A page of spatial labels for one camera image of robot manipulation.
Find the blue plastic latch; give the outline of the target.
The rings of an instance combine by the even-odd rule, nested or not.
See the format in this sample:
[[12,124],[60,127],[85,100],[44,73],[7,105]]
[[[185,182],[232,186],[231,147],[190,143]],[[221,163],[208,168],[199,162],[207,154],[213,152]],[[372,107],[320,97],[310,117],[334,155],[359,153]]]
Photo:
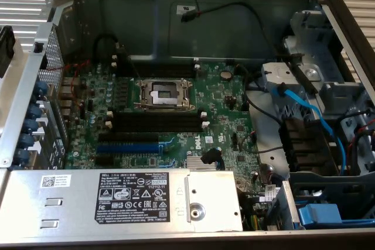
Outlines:
[[298,214],[306,229],[336,227],[343,223],[336,204],[307,204],[298,210]]

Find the short black expansion slot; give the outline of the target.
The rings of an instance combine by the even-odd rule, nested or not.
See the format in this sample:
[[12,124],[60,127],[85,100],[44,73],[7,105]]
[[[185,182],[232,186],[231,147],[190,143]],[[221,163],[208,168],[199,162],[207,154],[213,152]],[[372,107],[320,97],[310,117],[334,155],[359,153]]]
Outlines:
[[94,163],[100,167],[113,167],[115,160],[113,155],[98,155],[96,156]]

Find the black RAM slot white latches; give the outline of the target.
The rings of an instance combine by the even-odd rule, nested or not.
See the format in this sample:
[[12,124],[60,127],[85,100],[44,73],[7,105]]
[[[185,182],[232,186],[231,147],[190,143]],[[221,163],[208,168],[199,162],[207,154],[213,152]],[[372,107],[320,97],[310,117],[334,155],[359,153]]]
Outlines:
[[201,121],[197,112],[113,112],[113,120],[136,120],[136,119],[160,119],[160,120],[178,120],[178,121]]
[[193,57],[174,57],[174,56],[157,56],[157,55],[129,55],[125,57],[117,56],[116,67],[124,67],[126,65],[131,65],[132,63],[136,65],[137,63],[145,64],[195,64],[196,60]]
[[200,121],[112,121],[113,132],[202,132]]
[[196,70],[194,64],[145,64],[137,63],[112,69],[118,77],[141,78],[194,78]]

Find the black computer part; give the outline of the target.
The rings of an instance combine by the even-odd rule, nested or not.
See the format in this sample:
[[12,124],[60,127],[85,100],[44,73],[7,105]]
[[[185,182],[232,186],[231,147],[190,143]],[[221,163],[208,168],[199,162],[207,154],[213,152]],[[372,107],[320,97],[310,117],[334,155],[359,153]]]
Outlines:
[[0,78],[3,78],[14,56],[15,36],[12,26],[0,30]]

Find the grey metal PC case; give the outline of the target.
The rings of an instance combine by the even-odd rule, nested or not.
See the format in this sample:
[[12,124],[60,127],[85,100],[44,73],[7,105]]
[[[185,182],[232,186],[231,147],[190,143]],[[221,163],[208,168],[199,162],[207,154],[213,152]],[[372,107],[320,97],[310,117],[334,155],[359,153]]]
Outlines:
[[[194,66],[241,67],[265,192],[259,198],[247,197],[236,187],[240,232],[0,237],[0,249],[375,250],[374,173],[290,172],[283,176],[261,161],[265,152],[275,152],[277,147],[260,147],[260,125],[277,128],[281,124],[267,107],[261,68],[285,56],[281,42],[291,33],[294,13],[308,10],[332,15],[362,68],[361,73],[354,68],[350,72],[375,91],[375,52],[343,0],[69,0],[46,7],[0,136],[0,199],[15,171],[124,170],[64,167],[70,143],[62,107],[64,80],[93,72],[99,65],[114,73],[118,55],[193,57]],[[41,53],[33,52],[35,42],[44,43]],[[21,126],[37,81],[45,82],[48,91],[36,101],[43,113],[36,119],[35,144],[28,148],[29,165],[14,166]],[[325,203],[337,205],[342,225],[317,229],[301,225],[300,208]]]

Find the black plug on motherboard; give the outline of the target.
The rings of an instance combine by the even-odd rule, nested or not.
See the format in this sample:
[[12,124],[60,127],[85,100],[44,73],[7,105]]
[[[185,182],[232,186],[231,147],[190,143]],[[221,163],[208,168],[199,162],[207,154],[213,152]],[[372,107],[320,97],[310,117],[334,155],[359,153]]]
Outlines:
[[205,152],[202,157],[200,158],[200,160],[204,163],[204,164],[212,164],[214,162],[217,162],[218,164],[222,164],[223,163],[223,158],[222,158],[222,154],[221,154],[221,151],[218,150],[217,148],[211,148],[209,149],[207,152]]

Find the metal CPU socket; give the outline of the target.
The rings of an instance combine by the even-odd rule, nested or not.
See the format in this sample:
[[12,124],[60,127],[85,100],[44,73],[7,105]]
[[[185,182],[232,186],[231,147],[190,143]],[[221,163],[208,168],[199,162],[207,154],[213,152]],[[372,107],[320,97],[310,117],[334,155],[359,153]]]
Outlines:
[[196,109],[190,98],[193,83],[185,78],[150,78],[140,80],[137,86],[139,101],[133,102],[137,109],[145,112],[189,112]]

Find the black ribbed plastic shroud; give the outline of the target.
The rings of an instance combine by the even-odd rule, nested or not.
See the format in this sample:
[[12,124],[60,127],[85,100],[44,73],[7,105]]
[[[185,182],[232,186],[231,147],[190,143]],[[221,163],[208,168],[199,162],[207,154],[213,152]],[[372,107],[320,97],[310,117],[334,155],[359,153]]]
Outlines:
[[331,149],[332,139],[320,121],[303,121],[287,118],[283,121],[279,136],[290,172],[312,172],[321,176],[337,176],[335,163],[337,150]]

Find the blue expansion slot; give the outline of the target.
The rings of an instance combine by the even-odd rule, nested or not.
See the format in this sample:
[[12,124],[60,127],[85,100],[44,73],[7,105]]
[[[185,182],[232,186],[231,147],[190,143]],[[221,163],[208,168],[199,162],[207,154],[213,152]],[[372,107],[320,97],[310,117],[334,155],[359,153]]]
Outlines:
[[159,153],[157,143],[98,145],[97,153]]

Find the grey metal disk bay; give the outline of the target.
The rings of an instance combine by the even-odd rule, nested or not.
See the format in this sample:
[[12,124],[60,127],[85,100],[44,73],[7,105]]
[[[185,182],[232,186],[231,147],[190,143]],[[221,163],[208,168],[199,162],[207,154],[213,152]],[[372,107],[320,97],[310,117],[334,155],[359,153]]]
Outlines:
[[362,68],[332,15],[323,11],[293,14],[291,33],[282,38],[284,57],[263,64],[267,107],[281,122],[260,125],[260,147],[275,152],[261,156],[271,172],[289,175],[279,129],[287,118],[320,121],[332,139],[337,176],[375,174],[375,91],[350,72]]

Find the blue card retainer row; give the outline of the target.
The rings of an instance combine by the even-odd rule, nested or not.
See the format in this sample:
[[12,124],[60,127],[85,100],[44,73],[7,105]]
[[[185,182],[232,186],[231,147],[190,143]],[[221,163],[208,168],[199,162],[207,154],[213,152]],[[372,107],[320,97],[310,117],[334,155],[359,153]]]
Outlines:
[[37,132],[39,129],[39,123],[36,119],[40,118],[43,113],[40,109],[40,105],[37,104],[36,101],[38,98],[43,98],[47,91],[48,86],[45,82],[35,82],[32,98],[26,110],[25,119],[21,126],[21,132],[13,156],[12,164],[14,166],[26,167],[29,165],[30,154],[28,148],[33,147],[35,144],[33,133]]

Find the long black expansion slot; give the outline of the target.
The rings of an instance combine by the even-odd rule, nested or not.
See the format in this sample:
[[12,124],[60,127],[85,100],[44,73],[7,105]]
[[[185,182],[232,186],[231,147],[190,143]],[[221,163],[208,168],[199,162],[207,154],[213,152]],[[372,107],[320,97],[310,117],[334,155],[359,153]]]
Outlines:
[[158,143],[159,138],[154,133],[100,133],[98,143]]

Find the silver chipset heatsink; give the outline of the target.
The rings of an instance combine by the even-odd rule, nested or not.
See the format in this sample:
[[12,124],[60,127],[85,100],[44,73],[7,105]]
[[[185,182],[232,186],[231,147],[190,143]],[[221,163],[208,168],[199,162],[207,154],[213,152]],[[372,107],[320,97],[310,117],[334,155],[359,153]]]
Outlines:
[[196,171],[225,171],[225,163],[222,157],[207,158],[198,156],[189,156],[186,159],[186,167]]

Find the beige parts rack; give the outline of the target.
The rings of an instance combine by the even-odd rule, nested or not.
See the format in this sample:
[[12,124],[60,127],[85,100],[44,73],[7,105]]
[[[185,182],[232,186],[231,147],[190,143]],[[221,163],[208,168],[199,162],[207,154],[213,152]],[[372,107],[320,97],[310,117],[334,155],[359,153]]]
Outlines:
[[23,74],[29,53],[24,52],[19,39],[13,46],[15,52],[3,78],[0,78],[0,136],[4,130],[11,105]]

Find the green motherboard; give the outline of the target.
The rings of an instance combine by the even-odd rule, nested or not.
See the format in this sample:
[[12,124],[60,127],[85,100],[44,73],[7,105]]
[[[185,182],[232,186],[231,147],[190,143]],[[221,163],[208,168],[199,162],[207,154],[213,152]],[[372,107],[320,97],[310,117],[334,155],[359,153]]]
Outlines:
[[[202,132],[127,132],[158,135],[159,153],[97,153],[98,145],[135,143],[98,143],[100,133],[112,131],[113,112],[144,112],[134,107],[139,101],[141,77],[118,77],[99,65],[93,72],[64,80],[62,101],[69,146],[66,169],[167,169],[187,168],[186,159],[211,148],[221,151],[225,170],[234,173],[236,187],[247,197],[264,195],[257,134],[252,125],[249,104],[244,93],[245,74],[241,67],[224,63],[194,66],[196,76],[185,78],[193,83],[190,90],[194,111],[200,115]],[[221,71],[230,71],[230,81],[220,79]],[[113,167],[96,166],[98,155],[113,155]]]

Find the silver power supply with label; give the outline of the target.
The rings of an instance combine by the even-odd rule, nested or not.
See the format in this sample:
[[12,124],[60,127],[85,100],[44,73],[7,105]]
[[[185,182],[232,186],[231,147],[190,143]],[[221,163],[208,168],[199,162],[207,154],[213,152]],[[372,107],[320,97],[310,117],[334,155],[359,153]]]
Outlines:
[[240,232],[232,172],[188,169],[10,173],[0,237]]

